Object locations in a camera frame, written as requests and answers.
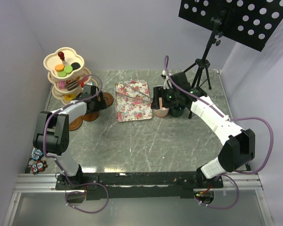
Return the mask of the orange toy macaron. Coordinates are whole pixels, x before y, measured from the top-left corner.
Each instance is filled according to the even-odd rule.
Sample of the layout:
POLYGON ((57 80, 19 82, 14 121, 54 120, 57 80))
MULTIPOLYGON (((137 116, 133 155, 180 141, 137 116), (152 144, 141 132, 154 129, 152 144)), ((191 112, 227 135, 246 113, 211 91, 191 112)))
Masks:
POLYGON ((63 64, 58 64, 58 65, 55 66, 55 71, 61 72, 61 71, 64 70, 64 68, 65 68, 65 66, 63 64))

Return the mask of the cream three-tier dessert stand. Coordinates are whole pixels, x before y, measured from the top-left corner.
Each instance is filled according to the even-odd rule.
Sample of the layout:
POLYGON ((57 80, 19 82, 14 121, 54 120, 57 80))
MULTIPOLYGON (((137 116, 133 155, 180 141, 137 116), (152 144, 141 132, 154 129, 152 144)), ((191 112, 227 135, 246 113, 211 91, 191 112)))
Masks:
POLYGON ((91 77, 91 71, 85 67, 84 58, 73 48, 62 47, 47 55, 43 66, 53 85, 52 95, 64 105, 82 93, 84 85, 98 85, 91 77))

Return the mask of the brown wooden coaster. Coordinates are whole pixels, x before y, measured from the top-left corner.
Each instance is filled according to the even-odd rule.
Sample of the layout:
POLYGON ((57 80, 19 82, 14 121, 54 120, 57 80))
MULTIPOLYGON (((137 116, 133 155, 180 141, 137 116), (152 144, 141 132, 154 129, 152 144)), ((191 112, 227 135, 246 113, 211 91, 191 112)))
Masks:
POLYGON ((70 124, 69 124, 69 130, 70 131, 74 131, 77 130, 81 127, 83 123, 83 120, 81 117, 76 118, 75 120, 73 120, 70 124))
POLYGON ((105 99, 106 102, 106 106, 109 107, 113 104, 114 102, 114 97, 112 94, 108 93, 108 92, 103 92, 103 97, 105 99))
POLYGON ((84 121, 94 121, 96 120, 100 115, 100 112, 93 112, 93 113, 87 113, 84 116, 82 116, 82 120, 84 121))

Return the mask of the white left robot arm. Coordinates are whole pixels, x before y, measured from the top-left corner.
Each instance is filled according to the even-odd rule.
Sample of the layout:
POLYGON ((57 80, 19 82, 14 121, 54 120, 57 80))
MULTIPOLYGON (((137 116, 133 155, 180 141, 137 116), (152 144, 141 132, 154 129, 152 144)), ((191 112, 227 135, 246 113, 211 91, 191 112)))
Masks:
POLYGON ((84 178, 80 164, 67 150, 69 124, 83 115, 97 111, 97 103, 105 103, 101 88, 85 85, 83 92, 66 106, 51 112, 42 111, 38 115, 33 146, 55 162, 72 189, 82 187, 84 178))

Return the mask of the black toy cookie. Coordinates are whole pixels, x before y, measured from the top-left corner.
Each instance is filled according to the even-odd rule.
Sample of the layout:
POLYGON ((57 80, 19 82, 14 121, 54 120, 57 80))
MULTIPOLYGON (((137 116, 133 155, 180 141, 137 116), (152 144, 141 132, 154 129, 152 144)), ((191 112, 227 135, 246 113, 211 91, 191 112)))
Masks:
POLYGON ((74 62, 71 64, 73 70, 77 70, 81 67, 81 65, 78 62, 74 62))

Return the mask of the pink mug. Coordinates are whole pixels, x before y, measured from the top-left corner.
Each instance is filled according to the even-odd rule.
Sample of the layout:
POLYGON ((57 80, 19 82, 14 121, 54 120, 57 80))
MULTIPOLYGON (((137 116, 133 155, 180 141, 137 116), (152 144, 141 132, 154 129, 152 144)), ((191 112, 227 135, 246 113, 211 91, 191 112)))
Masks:
POLYGON ((154 114, 159 118, 166 117, 168 115, 168 112, 169 112, 168 108, 161 108, 161 109, 154 110, 154 114))

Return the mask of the green toy macaron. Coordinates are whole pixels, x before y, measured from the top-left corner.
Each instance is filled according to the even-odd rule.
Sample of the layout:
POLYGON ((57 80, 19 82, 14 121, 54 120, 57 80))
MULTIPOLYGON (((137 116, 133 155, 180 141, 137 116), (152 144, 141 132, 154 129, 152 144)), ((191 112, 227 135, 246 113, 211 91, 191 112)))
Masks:
POLYGON ((67 73, 65 71, 58 72, 58 77, 63 78, 63 77, 66 77, 66 76, 67 76, 67 73))
POLYGON ((71 65, 66 65, 66 66, 64 67, 64 72, 65 72, 66 74, 70 74, 72 71, 73 71, 73 67, 72 67, 71 65))

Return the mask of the yellow toy tart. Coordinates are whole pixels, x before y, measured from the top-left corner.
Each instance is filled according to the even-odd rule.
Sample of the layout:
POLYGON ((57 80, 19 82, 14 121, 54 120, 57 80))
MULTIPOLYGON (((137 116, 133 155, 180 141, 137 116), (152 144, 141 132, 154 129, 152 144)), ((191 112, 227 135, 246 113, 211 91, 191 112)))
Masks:
POLYGON ((74 93, 64 95, 64 99, 65 99, 66 101, 71 101, 71 100, 73 100, 75 97, 76 97, 76 95, 75 95, 74 93))

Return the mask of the floral serving tray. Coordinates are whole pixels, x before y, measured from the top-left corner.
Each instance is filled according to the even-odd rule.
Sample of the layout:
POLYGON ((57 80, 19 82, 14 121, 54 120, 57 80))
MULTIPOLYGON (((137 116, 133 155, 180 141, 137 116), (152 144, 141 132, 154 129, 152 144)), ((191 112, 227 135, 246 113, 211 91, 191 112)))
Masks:
MULTIPOLYGON (((123 81, 138 88, 141 92, 150 96, 149 87, 145 80, 123 81)), ((151 103, 130 99, 118 95, 115 92, 116 119, 118 122, 141 121, 153 118, 151 103)))

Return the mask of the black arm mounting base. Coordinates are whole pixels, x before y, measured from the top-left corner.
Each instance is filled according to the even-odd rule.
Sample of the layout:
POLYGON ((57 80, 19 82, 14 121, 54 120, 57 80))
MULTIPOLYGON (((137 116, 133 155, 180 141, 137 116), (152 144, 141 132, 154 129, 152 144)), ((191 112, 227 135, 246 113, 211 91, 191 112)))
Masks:
POLYGON ((105 198, 194 198, 194 193, 208 188, 223 188, 219 179, 203 179, 195 171, 83 173, 82 181, 70 185, 65 176, 57 177, 58 191, 80 191, 86 200, 105 198))

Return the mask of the chocolate layer toy cake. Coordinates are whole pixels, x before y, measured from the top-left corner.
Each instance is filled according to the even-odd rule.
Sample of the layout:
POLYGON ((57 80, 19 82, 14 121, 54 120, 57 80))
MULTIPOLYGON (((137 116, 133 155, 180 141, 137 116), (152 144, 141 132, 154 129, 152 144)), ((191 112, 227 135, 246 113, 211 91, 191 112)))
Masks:
POLYGON ((72 81, 69 81, 69 82, 66 83, 65 88, 66 88, 67 91, 72 91, 79 86, 80 86, 80 84, 79 84, 78 81, 72 80, 72 81))

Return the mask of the pink toy cake slice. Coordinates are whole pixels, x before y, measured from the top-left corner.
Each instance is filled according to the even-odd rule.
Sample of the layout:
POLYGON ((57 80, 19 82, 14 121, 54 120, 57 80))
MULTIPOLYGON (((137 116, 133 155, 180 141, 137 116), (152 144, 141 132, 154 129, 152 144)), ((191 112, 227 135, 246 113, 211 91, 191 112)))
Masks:
POLYGON ((82 76, 77 82, 80 84, 80 85, 84 85, 85 82, 89 79, 89 75, 85 75, 82 76))

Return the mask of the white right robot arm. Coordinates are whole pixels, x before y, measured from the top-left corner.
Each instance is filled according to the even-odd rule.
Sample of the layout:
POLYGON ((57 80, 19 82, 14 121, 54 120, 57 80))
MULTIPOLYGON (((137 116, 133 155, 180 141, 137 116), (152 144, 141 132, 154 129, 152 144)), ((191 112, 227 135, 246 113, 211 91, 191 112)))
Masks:
POLYGON ((184 106, 192 114, 197 115, 218 137, 222 149, 218 156, 197 169, 197 184, 208 187, 213 178, 227 172, 233 172, 255 157, 255 133, 251 129, 243 129, 232 122, 213 103, 201 87, 191 87, 185 73, 170 76, 174 82, 172 87, 153 88, 151 108, 175 108, 184 106))

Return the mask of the metal serving tongs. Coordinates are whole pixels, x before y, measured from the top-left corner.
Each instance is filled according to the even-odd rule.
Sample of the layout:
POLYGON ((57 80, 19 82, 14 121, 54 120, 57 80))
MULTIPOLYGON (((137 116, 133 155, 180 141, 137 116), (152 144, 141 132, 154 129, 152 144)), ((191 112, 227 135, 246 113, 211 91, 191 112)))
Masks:
POLYGON ((136 89, 134 86, 128 83, 118 82, 115 84, 115 88, 115 92, 123 97, 139 100, 145 103, 152 102, 152 98, 149 95, 141 92, 138 88, 136 89))

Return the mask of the pink toy popsicle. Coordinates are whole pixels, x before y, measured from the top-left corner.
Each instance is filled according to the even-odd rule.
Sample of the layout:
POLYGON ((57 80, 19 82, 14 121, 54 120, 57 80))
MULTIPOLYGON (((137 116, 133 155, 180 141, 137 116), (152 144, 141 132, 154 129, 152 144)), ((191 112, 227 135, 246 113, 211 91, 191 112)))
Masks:
POLYGON ((59 88, 60 90, 66 89, 65 86, 66 86, 66 82, 65 82, 65 81, 59 81, 59 82, 58 82, 58 88, 59 88))

